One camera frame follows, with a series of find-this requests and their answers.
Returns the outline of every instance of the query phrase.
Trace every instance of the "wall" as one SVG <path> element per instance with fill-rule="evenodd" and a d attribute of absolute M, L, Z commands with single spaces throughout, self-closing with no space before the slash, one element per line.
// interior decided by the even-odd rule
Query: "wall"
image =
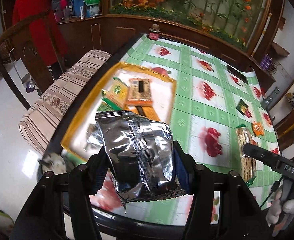
<path fill-rule="evenodd" d="M 294 80 L 294 8 L 288 0 L 285 1 L 283 17 L 286 19 L 286 24 L 284 25 L 282 31 L 277 31 L 274 42 L 286 49 L 290 55 L 279 60 L 281 66 L 278 66 L 277 72 L 273 75 L 276 82 L 266 93 L 268 95 L 276 86 L 280 89 L 280 94 L 274 99 L 273 102 L 278 100 L 278 98 L 284 91 L 286 91 L 288 86 Z"/>
<path fill-rule="evenodd" d="M 294 92 L 294 84 L 289 88 L 288 92 Z M 285 96 L 270 110 L 271 116 L 275 116 L 275 120 L 273 124 L 276 125 L 280 122 L 286 115 L 288 115 L 292 111 L 292 108 L 286 99 Z"/>
<path fill-rule="evenodd" d="M 283 156 L 287 159 L 292 159 L 294 157 L 294 144 L 283 150 Z"/>

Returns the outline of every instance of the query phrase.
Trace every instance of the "red coat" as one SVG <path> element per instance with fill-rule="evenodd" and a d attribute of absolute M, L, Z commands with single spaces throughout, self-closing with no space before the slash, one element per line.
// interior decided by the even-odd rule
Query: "red coat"
<path fill-rule="evenodd" d="M 13 25 L 28 16 L 39 14 L 40 12 L 46 11 L 48 9 L 51 9 L 51 0 L 16 0 L 13 11 Z M 63 56 L 67 52 L 67 44 L 58 29 L 53 11 L 49 13 L 48 21 L 55 37 L 60 56 Z M 41 19 L 32 22 L 29 26 L 29 29 L 34 45 L 37 48 L 38 53 L 42 57 L 44 63 L 49 66 L 57 62 L 57 58 L 44 20 Z"/>

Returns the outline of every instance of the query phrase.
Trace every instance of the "white tile floor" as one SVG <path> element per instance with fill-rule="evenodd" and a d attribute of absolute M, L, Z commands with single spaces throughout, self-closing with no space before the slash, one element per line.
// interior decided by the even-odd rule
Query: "white tile floor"
<path fill-rule="evenodd" d="M 15 65 L 21 77 L 28 73 L 21 60 Z M 27 94 L 12 64 L 6 68 L 29 104 L 33 105 L 39 98 L 37 91 Z M 25 112 L 5 80 L 0 78 L 0 210 L 14 221 L 36 185 L 37 159 L 41 158 L 18 130 L 18 122 Z M 67 236 L 74 239 L 70 217 L 64 217 Z M 102 237 L 104 240 L 115 239 L 105 234 Z"/>

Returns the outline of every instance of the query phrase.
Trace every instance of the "glass display cabinet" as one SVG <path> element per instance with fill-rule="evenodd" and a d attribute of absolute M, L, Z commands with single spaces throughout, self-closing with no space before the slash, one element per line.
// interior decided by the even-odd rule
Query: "glass display cabinet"
<path fill-rule="evenodd" d="M 216 36 L 244 51 L 267 0 L 110 0 L 110 13 L 168 20 Z"/>
<path fill-rule="evenodd" d="M 259 66 L 274 39 L 285 0 L 101 0 L 101 15 L 59 23 L 72 66 L 90 49 L 113 54 L 138 33 L 210 53 L 240 71 L 255 70 L 267 91 L 275 79 Z"/>

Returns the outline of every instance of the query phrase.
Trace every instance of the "wafer cookie package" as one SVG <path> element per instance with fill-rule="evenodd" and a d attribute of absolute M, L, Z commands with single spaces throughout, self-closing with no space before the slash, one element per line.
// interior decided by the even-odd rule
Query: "wafer cookie package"
<path fill-rule="evenodd" d="M 237 126 L 236 134 L 240 153 L 241 176 L 247 186 L 250 186 L 256 178 L 256 160 L 244 154 L 243 146 L 247 143 L 253 144 L 253 140 L 249 129 L 244 124 Z"/>

